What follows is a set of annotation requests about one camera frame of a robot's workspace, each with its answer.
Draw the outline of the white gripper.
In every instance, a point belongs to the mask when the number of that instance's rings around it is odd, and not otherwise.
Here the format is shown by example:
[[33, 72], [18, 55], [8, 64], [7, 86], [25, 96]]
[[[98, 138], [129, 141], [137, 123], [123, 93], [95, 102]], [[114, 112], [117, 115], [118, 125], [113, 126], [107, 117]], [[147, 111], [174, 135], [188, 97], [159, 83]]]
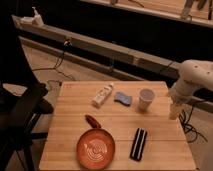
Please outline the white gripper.
[[170, 105], [169, 118], [175, 120], [181, 113], [181, 105], [189, 101], [191, 89], [186, 84], [175, 83], [169, 90], [169, 95], [174, 102]]

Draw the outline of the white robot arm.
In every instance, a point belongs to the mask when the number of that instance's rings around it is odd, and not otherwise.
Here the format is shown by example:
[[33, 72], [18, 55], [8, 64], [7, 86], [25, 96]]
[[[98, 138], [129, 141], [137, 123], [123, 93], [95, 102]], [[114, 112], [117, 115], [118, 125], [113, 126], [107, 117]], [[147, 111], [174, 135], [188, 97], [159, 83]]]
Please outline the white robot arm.
[[213, 91], [213, 62], [200, 60], [186, 60], [178, 69], [179, 78], [169, 90], [172, 99], [169, 118], [175, 120], [184, 103], [187, 103], [193, 94], [206, 88]]

